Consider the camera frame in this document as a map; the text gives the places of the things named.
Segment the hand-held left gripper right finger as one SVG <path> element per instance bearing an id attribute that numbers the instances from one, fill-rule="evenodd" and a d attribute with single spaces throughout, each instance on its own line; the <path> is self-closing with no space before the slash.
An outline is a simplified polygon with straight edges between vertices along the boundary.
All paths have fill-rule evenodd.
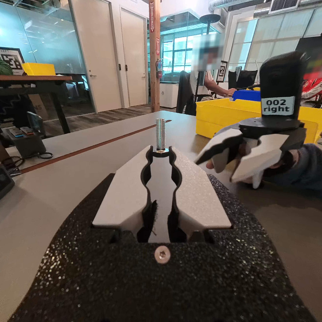
<path id="1" fill-rule="evenodd" d="M 194 232 L 231 229 L 231 222 L 207 173 L 176 147 L 169 147 L 173 192 L 169 237 L 190 238 Z"/>

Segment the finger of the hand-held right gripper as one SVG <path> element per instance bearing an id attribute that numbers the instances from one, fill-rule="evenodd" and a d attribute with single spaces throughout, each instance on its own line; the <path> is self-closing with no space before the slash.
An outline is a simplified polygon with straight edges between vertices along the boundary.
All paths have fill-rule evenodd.
<path id="1" fill-rule="evenodd" d="M 225 127 L 216 133 L 195 159 L 200 165 L 210 162 L 216 173 L 221 173 L 227 164 L 244 156 L 244 137 L 238 128 Z"/>
<path id="2" fill-rule="evenodd" d="M 276 164 L 282 155 L 281 146 L 289 135 L 263 135 L 259 145 L 252 147 L 248 155 L 243 156 L 231 176 L 231 182 L 252 179 L 252 187 L 259 188 L 264 170 Z"/>

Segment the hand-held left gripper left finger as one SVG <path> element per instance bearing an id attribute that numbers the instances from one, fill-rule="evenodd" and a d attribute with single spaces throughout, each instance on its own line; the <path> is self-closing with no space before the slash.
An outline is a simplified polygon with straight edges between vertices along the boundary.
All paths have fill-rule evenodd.
<path id="1" fill-rule="evenodd" d="M 153 146 L 147 146 L 115 172 L 92 222 L 94 227 L 131 231 L 134 235 L 144 227 L 143 213 L 151 203 L 147 183 L 152 162 Z"/>

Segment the silver hex bolt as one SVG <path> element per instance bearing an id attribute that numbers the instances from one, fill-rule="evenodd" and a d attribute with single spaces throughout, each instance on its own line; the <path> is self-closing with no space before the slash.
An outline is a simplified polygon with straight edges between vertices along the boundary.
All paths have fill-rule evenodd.
<path id="1" fill-rule="evenodd" d="M 166 121 L 163 118 L 157 118 L 155 120 L 155 125 L 156 147 L 153 150 L 153 156 L 158 158 L 167 157 L 169 149 L 166 148 Z"/>

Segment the person's right forearm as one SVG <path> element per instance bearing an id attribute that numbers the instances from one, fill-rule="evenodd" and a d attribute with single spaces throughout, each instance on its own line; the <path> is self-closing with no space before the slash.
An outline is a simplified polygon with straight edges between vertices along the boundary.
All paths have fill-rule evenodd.
<path id="1" fill-rule="evenodd" d="M 307 190 L 321 197 L 322 193 L 322 151 L 315 144 L 304 144 L 300 149 L 299 167 L 302 175 L 288 188 Z"/>

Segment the person's right hand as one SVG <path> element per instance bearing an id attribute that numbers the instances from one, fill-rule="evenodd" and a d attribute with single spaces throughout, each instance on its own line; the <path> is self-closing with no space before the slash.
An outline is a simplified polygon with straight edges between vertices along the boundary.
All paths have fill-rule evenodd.
<path id="1" fill-rule="evenodd" d="M 283 187 L 292 186 L 302 175 L 299 160 L 298 150 L 285 152 L 277 163 L 264 170 L 262 181 Z"/>

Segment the red white garment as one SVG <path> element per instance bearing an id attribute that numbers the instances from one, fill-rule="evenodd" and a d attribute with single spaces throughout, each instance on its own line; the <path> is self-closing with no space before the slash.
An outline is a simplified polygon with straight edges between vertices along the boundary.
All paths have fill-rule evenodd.
<path id="1" fill-rule="evenodd" d="M 322 78 L 304 81 L 301 95 L 301 105 L 321 109 Z"/>

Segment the black computer monitor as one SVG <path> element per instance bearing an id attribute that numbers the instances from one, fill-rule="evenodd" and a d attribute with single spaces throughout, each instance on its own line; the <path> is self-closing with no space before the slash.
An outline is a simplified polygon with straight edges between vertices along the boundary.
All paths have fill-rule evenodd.
<path id="1" fill-rule="evenodd" d="M 241 70 L 238 79 L 236 80 L 237 89 L 247 89 L 253 86 L 257 76 L 258 70 Z"/>

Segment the blue plastic bin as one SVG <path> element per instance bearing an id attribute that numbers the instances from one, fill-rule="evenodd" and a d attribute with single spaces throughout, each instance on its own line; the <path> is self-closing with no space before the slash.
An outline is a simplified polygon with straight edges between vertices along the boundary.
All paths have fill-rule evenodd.
<path id="1" fill-rule="evenodd" d="M 260 91 L 255 90 L 236 90 L 232 95 L 233 101 L 248 100 L 248 101 L 261 101 Z"/>

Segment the large yellow plastic bin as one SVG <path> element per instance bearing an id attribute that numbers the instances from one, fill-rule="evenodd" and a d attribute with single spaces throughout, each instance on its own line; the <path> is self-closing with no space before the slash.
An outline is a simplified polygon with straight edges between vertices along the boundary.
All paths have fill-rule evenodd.
<path id="1" fill-rule="evenodd" d="M 241 120 L 261 116 L 260 102 L 228 98 L 196 103 L 195 133 L 206 138 Z M 318 143 L 322 134 L 322 110 L 300 107 L 299 120 L 307 130 L 305 143 Z"/>

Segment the black white tag sign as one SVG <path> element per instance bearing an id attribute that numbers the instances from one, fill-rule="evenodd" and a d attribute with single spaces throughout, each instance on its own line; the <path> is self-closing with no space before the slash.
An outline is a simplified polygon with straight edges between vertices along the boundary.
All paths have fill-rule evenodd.
<path id="1" fill-rule="evenodd" d="M 224 82 L 226 71 L 227 71 L 227 66 L 228 66 L 227 61 L 221 61 L 220 66 L 219 66 L 219 70 L 217 73 L 216 83 L 223 83 Z"/>

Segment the ceiling air vent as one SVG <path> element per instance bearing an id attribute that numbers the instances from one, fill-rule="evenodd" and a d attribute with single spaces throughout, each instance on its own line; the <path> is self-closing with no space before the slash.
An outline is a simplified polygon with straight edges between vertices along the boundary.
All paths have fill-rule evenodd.
<path id="1" fill-rule="evenodd" d="M 272 0 L 268 14 L 296 10 L 299 2 L 299 0 Z"/>

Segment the dark office chair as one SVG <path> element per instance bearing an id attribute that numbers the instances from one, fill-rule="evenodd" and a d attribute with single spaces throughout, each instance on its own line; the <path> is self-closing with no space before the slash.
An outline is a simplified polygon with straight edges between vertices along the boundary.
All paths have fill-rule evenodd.
<path id="1" fill-rule="evenodd" d="M 196 116 L 195 96 L 190 85 L 190 73 L 180 72 L 176 113 Z"/>

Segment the white recycling cabinet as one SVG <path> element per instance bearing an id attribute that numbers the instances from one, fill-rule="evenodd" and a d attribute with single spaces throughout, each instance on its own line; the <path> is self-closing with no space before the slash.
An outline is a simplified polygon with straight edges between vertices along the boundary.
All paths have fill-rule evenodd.
<path id="1" fill-rule="evenodd" d="M 179 83 L 160 82 L 160 107 L 175 109 Z"/>

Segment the black floor lamp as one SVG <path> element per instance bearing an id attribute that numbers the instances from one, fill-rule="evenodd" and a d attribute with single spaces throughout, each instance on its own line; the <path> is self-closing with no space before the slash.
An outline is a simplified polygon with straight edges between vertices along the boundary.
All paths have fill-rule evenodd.
<path id="1" fill-rule="evenodd" d="M 212 23 L 216 23 L 216 22 L 219 22 L 220 21 L 220 15 L 219 14 L 206 14 L 204 16 L 201 16 L 199 18 L 199 21 L 203 24 L 206 24 L 207 25 L 207 32 L 206 34 L 208 35 L 209 34 L 209 31 L 210 31 L 210 25 Z"/>

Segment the black charging dock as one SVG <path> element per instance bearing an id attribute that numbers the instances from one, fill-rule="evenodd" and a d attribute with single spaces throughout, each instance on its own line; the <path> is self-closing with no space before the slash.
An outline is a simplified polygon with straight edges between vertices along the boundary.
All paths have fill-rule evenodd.
<path id="1" fill-rule="evenodd" d="M 47 153 L 39 131 L 33 131 L 29 127 L 12 127 L 5 129 L 5 134 L 23 158 Z"/>

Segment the black device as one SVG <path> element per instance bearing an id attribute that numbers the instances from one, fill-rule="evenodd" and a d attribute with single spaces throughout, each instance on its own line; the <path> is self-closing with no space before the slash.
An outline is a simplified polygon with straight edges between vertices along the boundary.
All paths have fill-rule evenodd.
<path id="1" fill-rule="evenodd" d="M 0 164 L 0 199 L 6 196 L 14 187 L 15 183 L 6 168 Z"/>

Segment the cardboard box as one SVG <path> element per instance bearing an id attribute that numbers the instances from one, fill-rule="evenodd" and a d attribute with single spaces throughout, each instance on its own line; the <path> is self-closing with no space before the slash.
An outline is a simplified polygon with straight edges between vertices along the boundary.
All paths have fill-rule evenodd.
<path id="1" fill-rule="evenodd" d="M 39 94 L 29 94 L 29 99 L 34 107 L 35 113 L 39 115 L 43 120 L 49 120 L 49 114 L 45 108 L 44 103 Z"/>

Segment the white door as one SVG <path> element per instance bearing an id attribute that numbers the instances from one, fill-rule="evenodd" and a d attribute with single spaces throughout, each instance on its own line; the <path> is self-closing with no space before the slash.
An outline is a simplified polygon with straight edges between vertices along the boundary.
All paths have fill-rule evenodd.
<path id="1" fill-rule="evenodd" d="M 85 74 L 97 113 L 122 107 L 111 4 L 72 0 Z"/>
<path id="2" fill-rule="evenodd" d="M 147 19 L 120 8 L 129 106 L 148 102 Z"/>

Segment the dark wooden desk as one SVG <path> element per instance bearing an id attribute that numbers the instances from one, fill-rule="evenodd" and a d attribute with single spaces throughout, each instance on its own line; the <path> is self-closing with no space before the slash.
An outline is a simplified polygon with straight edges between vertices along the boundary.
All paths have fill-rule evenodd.
<path id="1" fill-rule="evenodd" d="M 49 94 L 52 99 L 56 114 L 58 116 L 63 133 L 70 133 L 66 116 L 62 110 L 58 95 L 63 93 L 67 82 L 73 82 L 71 76 L 28 76 L 28 75 L 1 75 L 0 76 L 0 95 L 33 95 Z"/>

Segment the green plant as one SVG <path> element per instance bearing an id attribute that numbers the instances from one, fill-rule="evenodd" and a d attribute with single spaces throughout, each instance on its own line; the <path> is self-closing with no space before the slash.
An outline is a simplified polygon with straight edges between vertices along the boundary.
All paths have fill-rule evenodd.
<path id="1" fill-rule="evenodd" d="M 12 68 L 8 63 L 0 59 L 0 75 L 12 76 L 14 75 Z"/>

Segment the black white tag poster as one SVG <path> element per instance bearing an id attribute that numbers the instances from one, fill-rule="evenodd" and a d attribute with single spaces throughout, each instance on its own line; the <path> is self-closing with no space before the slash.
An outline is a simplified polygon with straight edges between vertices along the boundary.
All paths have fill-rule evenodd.
<path id="1" fill-rule="evenodd" d="M 13 75 L 22 76 L 25 74 L 23 64 L 25 63 L 21 50 L 14 47 L 0 47 L 1 62 L 5 62 L 12 70 Z"/>

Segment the silver air duct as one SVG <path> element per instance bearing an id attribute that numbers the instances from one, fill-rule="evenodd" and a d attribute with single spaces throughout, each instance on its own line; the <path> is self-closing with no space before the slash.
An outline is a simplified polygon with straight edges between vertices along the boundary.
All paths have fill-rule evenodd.
<path id="1" fill-rule="evenodd" d="M 235 11 L 251 6 L 256 6 L 270 0 L 213 0 L 209 1 L 208 11 L 214 13 L 215 10 L 220 8 L 226 8 L 227 11 Z"/>

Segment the wooden post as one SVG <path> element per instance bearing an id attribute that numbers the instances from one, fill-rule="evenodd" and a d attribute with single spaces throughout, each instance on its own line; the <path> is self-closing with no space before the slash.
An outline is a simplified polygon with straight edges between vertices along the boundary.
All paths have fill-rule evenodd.
<path id="1" fill-rule="evenodd" d="M 149 44 L 150 44 L 150 91 L 151 91 L 151 112 L 160 110 L 160 79 L 156 77 L 155 64 L 160 55 L 156 54 L 156 38 L 160 39 L 160 0 L 149 0 L 155 3 L 155 31 L 150 33 L 149 28 Z"/>

